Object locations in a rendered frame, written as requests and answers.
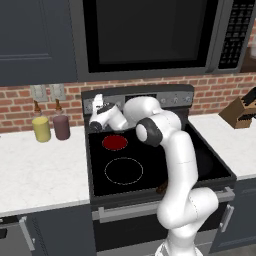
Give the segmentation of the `dark blue wall cupboard door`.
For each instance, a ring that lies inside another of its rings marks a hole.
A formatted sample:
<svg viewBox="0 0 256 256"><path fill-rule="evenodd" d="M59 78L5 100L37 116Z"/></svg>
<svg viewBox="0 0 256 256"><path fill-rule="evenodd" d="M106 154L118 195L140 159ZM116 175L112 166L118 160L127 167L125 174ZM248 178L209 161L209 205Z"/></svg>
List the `dark blue wall cupboard door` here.
<svg viewBox="0 0 256 256"><path fill-rule="evenodd" d="M69 0L0 0L0 86L76 80Z"/></svg>

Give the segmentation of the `dark blue drawer front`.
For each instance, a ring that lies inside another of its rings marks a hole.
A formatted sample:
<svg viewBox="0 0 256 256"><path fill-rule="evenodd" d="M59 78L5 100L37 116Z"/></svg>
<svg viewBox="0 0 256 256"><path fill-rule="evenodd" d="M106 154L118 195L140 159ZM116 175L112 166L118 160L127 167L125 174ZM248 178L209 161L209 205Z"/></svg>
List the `dark blue drawer front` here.
<svg viewBox="0 0 256 256"><path fill-rule="evenodd" d="M256 195L256 178L238 180L234 187L236 198Z"/></svg>

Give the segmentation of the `grey wall socket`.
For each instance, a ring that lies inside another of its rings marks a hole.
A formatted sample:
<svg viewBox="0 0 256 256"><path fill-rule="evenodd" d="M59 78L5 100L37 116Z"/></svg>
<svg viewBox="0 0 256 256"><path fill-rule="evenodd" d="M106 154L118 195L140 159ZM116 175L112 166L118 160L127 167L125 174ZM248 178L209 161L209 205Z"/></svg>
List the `grey wall socket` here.
<svg viewBox="0 0 256 256"><path fill-rule="evenodd" d="M37 102L47 102L47 92L44 85L31 85L30 86L32 97Z"/></svg>
<svg viewBox="0 0 256 256"><path fill-rule="evenodd" d="M52 101L55 101L56 99L60 101L64 101L66 99L63 84L50 84L49 87L50 87L50 96Z"/></svg>

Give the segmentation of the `grey dishwasher front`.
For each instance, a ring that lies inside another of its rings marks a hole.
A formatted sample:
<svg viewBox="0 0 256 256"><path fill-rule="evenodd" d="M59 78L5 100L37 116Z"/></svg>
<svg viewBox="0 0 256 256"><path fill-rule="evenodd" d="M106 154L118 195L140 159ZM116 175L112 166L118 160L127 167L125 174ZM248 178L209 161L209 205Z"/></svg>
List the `grey dishwasher front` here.
<svg viewBox="0 0 256 256"><path fill-rule="evenodd" d="M0 218L0 256L29 256L30 252L16 216Z"/></svg>

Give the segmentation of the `brown knife block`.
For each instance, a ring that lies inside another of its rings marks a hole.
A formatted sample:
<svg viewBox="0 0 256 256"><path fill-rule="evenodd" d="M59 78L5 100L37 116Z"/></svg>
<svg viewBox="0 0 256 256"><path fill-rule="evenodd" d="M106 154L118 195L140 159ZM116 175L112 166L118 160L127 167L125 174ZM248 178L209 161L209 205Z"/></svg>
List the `brown knife block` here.
<svg viewBox="0 0 256 256"><path fill-rule="evenodd" d="M256 115L256 87L243 97L237 97L219 116L234 129L249 128Z"/></svg>

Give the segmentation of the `grey microwave oven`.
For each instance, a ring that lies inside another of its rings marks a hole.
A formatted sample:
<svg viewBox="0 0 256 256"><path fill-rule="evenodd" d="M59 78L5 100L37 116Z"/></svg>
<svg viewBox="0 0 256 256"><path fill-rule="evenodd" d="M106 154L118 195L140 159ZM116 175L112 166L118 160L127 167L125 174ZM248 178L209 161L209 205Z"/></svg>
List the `grey microwave oven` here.
<svg viewBox="0 0 256 256"><path fill-rule="evenodd" d="M77 80L238 73L256 0L69 0Z"/></svg>

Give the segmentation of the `dark blue base cupboard door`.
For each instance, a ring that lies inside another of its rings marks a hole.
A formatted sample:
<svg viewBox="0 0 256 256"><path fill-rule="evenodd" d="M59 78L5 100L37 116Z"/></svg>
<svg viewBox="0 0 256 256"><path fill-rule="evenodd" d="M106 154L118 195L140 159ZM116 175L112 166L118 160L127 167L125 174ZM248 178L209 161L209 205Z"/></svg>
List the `dark blue base cupboard door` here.
<svg viewBox="0 0 256 256"><path fill-rule="evenodd" d="M211 253L256 243L256 201L252 197L241 197L230 205L235 207L233 215L224 233L219 227Z"/></svg>
<svg viewBox="0 0 256 256"><path fill-rule="evenodd" d="M96 256L89 204L30 213L33 256Z"/></svg>

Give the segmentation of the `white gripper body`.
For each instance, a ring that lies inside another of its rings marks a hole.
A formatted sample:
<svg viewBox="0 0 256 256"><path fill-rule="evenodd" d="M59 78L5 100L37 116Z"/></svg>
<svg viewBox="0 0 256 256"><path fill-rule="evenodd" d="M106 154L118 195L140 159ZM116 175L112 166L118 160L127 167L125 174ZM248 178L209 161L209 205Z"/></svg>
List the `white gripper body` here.
<svg viewBox="0 0 256 256"><path fill-rule="evenodd" d="M104 105L103 101L103 95L97 94L92 102L93 112L96 112L98 109L100 109Z"/></svg>

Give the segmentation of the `purple bottle with brown cap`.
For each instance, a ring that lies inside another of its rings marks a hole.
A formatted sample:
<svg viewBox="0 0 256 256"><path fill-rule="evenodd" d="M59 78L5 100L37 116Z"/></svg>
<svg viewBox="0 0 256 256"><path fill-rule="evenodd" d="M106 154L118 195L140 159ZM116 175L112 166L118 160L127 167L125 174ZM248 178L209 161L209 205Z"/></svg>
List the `purple bottle with brown cap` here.
<svg viewBox="0 0 256 256"><path fill-rule="evenodd" d="M58 140L67 140L70 137L69 119L63 114L58 99L56 99L55 112L56 115L53 117L55 136Z"/></svg>

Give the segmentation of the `black stove with glass hob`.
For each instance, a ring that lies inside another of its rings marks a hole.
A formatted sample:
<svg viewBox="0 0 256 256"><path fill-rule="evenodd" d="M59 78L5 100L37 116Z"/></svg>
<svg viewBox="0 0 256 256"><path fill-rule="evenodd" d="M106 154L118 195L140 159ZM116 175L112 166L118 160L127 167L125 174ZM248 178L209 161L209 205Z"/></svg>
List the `black stove with glass hob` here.
<svg viewBox="0 0 256 256"><path fill-rule="evenodd" d="M97 94L103 95L105 103L114 103L120 109L134 97L157 99L163 109L171 110L181 118L182 129L191 136L199 171L197 185L208 186L214 192L225 187L233 190L235 175L188 122L194 96L191 85L149 85L84 92L81 97L85 123L89 122L93 111L93 108L87 111L86 105L92 105ZM190 102L185 101L186 96L191 97ZM174 103L174 97L178 97L177 103ZM165 104L160 102L161 98L166 99ZM97 132L86 127L85 145L92 213L99 207L112 209L156 202L164 195L167 182L164 150L140 142L134 129L115 132L107 127ZM210 252L229 202L220 203L196 235L195 244L203 255ZM93 219L93 229L97 256L153 256L167 236L156 213L106 223Z"/></svg>

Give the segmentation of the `yellow bottle with brown cap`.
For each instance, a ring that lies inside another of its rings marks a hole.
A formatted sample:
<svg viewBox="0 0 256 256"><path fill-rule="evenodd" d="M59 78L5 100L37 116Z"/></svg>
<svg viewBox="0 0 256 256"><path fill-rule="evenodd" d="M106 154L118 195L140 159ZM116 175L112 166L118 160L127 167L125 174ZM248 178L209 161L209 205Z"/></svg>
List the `yellow bottle with brown cap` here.
<svg viewBox="0 0 256 256"><path fill-rule="evenodd" d="M34 101L34 117L32 120L32 126L38 142L44 143L51 139L49 119L42 115L41 108L37 101Z"/></svg>

